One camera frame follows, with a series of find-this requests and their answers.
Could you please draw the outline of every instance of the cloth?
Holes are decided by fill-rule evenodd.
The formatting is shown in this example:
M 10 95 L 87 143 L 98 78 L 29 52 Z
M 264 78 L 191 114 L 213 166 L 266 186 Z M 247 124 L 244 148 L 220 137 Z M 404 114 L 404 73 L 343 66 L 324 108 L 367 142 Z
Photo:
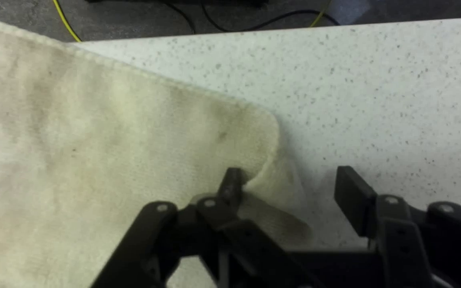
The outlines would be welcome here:
M 248 175 L 248 214 L 290 241 L 290 220 L 256 207 L 295 209 L 282 142 L 263 108 L 0 23 L 0 286 L 88 286 L 143 204 L 183 207 L 228 166 Z

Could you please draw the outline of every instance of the speckled countertop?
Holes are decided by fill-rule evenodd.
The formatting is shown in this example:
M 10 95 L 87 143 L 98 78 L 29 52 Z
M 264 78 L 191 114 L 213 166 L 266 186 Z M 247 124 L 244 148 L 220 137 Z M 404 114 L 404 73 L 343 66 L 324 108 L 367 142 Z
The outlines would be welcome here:
M 338 164 L 424 207 L 461 202 L 461 18 L 83 42 L 148 70 L 242 97 L 282 121 L 324 244 L 351 228 Z

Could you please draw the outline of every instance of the cable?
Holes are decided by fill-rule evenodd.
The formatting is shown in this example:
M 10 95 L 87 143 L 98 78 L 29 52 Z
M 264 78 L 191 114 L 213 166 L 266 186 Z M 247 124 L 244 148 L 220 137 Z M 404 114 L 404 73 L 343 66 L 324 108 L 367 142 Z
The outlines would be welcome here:
M 311 23 L 311 26 L 316 26 L 320 23 L 320 20 L 324 18 L 324 15 L 327 14 L 327 10 L 330 9 L 333 0 L 328 0 L 328 4 L 320 10 L 320 14 L 314 18 L 314 22 Z
M 77 31 L 72 28 L 69 18 L 66 17 L 66 12 L 64 9 L 61 7 L 59 1 L 58 0 L 53 0 L 53 4 L 56 7 L 56 12 L 61 18 L 61 22 L 64 23 L 66 30 L 71 33 L 71 36 L 75 39 L 75 41 L 82 41 L 80 34 L 77 34 Z
M 180 12 L 186 18 L 186 22 L 192 28 L 192 31 L 197 33 L 197 25 L 194 23 L 194 20 L 183 9 L 180 9 L 176 4 L 170 2 L 170 1 L 164 1 L 164 2 L 167 6 L 170 6 L 173 10 Z
M 215 25 L 218 30 L 223 30 L 223 31 L 232 31 L 232 28 L 228 28 L 228 26 L 218 23 L 218 22 L 212 17 L 212 14 L 208 12 L 204 0 L 200 0 L 200 6 L 202 6 L 202 10 L 204 10 L 205 17 L 212 22 L 212 25 Z M 328 18 L 332 23 L 340 25 L 340 22 L 338 22 L 336 18 L 333 18 L 330 14 L 327 14 L 325 10 L 317 10 L 317 9 L 296 9 L 296 10 L 280 14 L 280 15 L 277 15 L 277 17 L 272 17 L 272 18 L 266 20 L 266 22 L 261 22 L 261 23 L 256 23 L 256 25 L 252 25 L 252 26 L 247 26 L 247 28 L 242 28 L 242 30 L 258 30 L 258 28 L 261 28 L 261 26 L 264 26 L 264 25 L 269 25 L 269 23 L 272 23 L 272 22 L 277 22 L 277 20 L 280 20 L 280 18 L 285 18 L 285 17 L 290 17 L 290 15 L 296 15 L 296 14 L 317 14 L 317 17 L 319 17 L 319 15 L 320 15 L 320 17 L 325 17 L 325 18 Z

